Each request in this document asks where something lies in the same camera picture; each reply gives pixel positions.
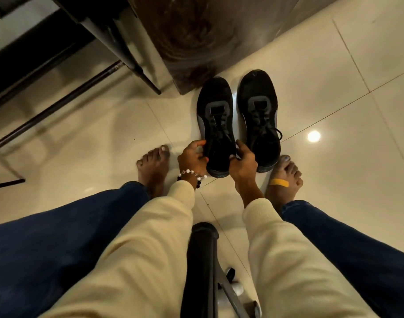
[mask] black sneaker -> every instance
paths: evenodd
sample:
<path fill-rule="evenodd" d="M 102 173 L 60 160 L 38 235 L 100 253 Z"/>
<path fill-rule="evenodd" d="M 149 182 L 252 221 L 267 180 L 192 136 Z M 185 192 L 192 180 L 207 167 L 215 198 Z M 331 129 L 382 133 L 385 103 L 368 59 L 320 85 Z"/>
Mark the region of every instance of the black sneaker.
<path fill-rule="evenodd" d="M 205 82 L 196 108 L 202 138 L 206 139 L 204 156 L 209 158 L 207 171 L 221 178 L 229 175 L 229 157 L 236 155 L 233 136 L 233 96 L 227 81 L 214 77 Z"/>
<path fill-rule="evenodd" d="M 257 172 L 268 172 L 278 161 L 283 135 L 276 128 L 276 92 L 265 71 L 252 70 L 243 77 L 237 90 L 237 106 L 246 124 L 246 145 L 258 162 Z"/>

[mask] yellow bandage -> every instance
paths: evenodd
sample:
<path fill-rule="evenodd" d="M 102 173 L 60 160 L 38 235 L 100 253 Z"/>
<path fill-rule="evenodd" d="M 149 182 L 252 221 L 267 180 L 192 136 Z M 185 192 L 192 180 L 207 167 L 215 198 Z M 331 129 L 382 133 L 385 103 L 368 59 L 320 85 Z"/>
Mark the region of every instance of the yellow bandage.
<path fill-rule="evenodd" d="M 270 181 L 269 185 L 280 185 L 280 186 L 284 186 L 284 187 L 289 187 L 289 182 L 285 181 L 285 180 L 282 180 L 280 178 L 273 178 Z"/>

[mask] jeans leg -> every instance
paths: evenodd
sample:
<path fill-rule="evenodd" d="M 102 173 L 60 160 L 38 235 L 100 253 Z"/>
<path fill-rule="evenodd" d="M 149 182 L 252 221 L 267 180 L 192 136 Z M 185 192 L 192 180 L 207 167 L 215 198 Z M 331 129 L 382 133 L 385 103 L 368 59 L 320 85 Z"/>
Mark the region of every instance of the jeans leg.
<path fill-rule="evenodd" d="M 37 317 L 86 276 L 149 201 L 128 182 L 51 211 L 0 224 L 0 318 Z"/>
<path fill-rule="evenodd" d="M 380 317 L 404 318 L 404 253 L 339 222 L 305 201 L 282 208 Z"/>

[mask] cream sleeve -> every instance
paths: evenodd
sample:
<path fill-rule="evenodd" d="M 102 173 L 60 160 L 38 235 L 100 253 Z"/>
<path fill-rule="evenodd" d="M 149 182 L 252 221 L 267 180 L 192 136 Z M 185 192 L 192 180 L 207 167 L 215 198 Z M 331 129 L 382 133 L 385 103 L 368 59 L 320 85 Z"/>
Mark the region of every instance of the cream sleeve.
<path fill-rule="evenodd" d="M 243 214 L 263 317 L 377 317 L 337 268 L 270 201 Z"/>
<path fill-rule="evenodd" d="M 145 204 L 92 272 L 42 318 L 179 317 L 195 193 L 187 181 Z"/>

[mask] white tile floor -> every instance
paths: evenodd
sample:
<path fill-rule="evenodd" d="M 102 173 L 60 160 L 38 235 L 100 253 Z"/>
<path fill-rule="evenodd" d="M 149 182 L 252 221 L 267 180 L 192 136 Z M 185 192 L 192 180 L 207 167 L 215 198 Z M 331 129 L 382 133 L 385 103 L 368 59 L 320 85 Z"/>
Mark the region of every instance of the white tile floor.
<path fill-rule="evenodd" d="M 123 26 L 163 94 L 123 68 L 1 149 L 0 182 L 15 178 L 9 167 L 27 182 L 0 189 L 0 223 L 136 180 L 135 161 L 161 144 L 175 179 L 174 156 L 199 138 L 198 91 L 180 96 L 140 23 L 124 15 Z M 0 137 L 114 60 L 91 43 L 0 109 Z M 282 152 L 305 181 L 297 197 L 404 251 L 404 0 L 339 0 L 220 75 L 235 92 L 252 69 L 276 87 Z M 234 129 L 244 137 L 236 114 Z M 312 130 L 319 142 L 307 140 Z M 195 222 L 217 227 L 222 266 L 256 299 L 242 210 L 230 177 L 196 194 Z"/>

